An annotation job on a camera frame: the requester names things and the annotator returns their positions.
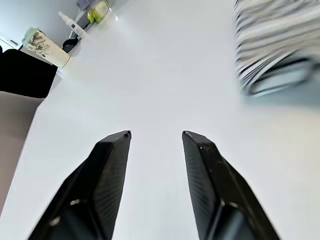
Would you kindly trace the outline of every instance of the black object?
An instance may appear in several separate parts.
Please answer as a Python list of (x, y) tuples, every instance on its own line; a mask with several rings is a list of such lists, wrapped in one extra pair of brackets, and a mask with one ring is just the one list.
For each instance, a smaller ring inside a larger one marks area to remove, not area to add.
[(216, 145), (190, 131), (182, 140), (200, 240), (278, 240), (251, 188)]
[(63, 182), (29, 240), (111, 240), (130, 141), (130, 131), (99, 141)]
[(48, 96), (58, 67), (16, 49), (0, 54), (0, 91), (32, 98)]
[(72, 38), (64, 41), (62, 45), (62, 50), (69, 53), (79, 42), (78, 38)]

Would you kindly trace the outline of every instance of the white cup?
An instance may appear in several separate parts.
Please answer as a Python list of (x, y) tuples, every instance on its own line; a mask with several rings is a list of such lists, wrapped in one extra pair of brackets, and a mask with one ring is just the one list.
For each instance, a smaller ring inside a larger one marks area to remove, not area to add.
[(40, 30), (34, 31), (32, 38), (23, 46), (59, 68), (63, 68), (70, 59), (69, 54)]

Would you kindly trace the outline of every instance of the black chair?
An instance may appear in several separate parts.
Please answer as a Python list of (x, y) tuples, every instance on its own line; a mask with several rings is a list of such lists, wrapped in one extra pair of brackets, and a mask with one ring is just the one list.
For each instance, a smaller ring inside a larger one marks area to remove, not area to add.
[(16, 49), (2, 53), (0, 47), (0, 91), (32, 98), (45, 98), (58, 67)]

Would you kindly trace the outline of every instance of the carbon fiber texture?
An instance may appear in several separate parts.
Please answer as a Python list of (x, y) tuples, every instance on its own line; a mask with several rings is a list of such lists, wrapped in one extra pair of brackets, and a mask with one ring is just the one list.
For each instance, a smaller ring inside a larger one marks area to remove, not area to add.
[(206, 173), (197, 145), (188, 137), (183, 138), (186, 170), (190, 196), (199, 240), (207, 240), (212, 225), (215, 194)]
[(93, 193), (93, 204), (108, 240), (112, 239), (125, 182), (130, 141), (114, 144)]

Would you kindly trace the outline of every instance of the blurry striped object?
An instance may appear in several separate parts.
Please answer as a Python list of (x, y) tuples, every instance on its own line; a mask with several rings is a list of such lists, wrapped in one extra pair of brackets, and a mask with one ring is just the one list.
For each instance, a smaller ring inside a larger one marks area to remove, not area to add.
[(297, 86), (320, 63), (320, 0), (235, 0), (236, 71), (244, 93)]

